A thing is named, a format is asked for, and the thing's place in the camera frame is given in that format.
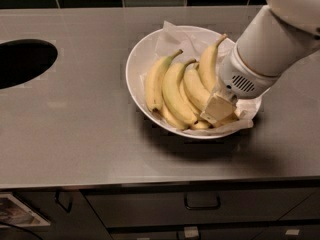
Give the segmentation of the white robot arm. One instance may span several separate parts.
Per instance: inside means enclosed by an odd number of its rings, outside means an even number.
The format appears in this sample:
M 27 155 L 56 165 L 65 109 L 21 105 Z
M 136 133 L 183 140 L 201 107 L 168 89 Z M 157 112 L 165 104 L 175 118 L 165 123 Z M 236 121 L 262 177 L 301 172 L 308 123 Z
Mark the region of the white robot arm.
M 266 0 L 222 61 L 201 116 L 229 117 L 240 99 L 265 93 L 284 71 L 319 50 L 320 0 Z

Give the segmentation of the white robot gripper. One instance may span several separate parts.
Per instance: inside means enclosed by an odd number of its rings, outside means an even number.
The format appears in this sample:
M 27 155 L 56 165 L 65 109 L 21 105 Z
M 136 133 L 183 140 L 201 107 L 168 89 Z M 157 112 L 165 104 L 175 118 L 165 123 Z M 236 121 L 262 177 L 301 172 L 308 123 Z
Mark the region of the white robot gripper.
M 264 94 L 279 76 L 254 72 L 242 60 L 235 45 L 217 70 L 218 87 L 213 89 L 201 117 L 212 124 L 234 115 L 237 99 L 255 99 Z

